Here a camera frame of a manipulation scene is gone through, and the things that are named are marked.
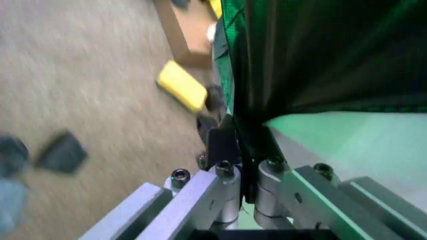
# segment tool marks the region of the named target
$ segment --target light green surface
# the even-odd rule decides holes
[[[291,167],[324,162],[341,180],[369,176],[427,211],[425,114],[292,114],[266,125]]]

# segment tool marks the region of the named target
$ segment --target yellow sponge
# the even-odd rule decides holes
[[[220,18],[223,14],[221,9],[221,0],[209,0],[210,6],[212,7],[213,12],[216,15],[216,18]]]
[[[161,70],[157,84],[175,96],[193,113],[202,110],[208,91],[175,61],[170,60]]]

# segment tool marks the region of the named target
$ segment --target beige carpet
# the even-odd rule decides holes
[[[0,131],[36,157],[69,129],[90,154],[75,176],[26,171],[6,239],[76,239],[142,183],[197,170],[195,117],[155,85],[170,58],[152,0],[0,0]]]

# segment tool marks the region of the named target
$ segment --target screw head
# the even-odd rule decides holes
[[[316,173],[322,175],[323,177],[325,177],[327,180],[331,181],[332,177],[334,175],[334,170],[332,169],[331,166],[329,166],[328,164],[325,163],[316,163],[313,166],[313,169]]]
[[[208,170],[208,155],[205,152],[199,154],[196,158],[197,166],[201,170]]]
[[[271,158],[267,159],[267,165],[273,169],[274,171],[283,171],[285,170],[285,163],[284,161],[278,157],[278,156],[273,156]]]
[[[215,165],[215,173],[222,178],[231,178],[234,176],[233,165],[227,160],[217,162]]]
[[[172,187],[182,189],[190,181],[191,175],[187,169],[178,168],[170,174]]]

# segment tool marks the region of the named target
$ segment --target cardboard box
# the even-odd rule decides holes
[[[209,3],[190,0],[186,9],[171,0],[153,0],[174,60],[183,66],[212,67],[211,44],[206,33],[217,18]]]

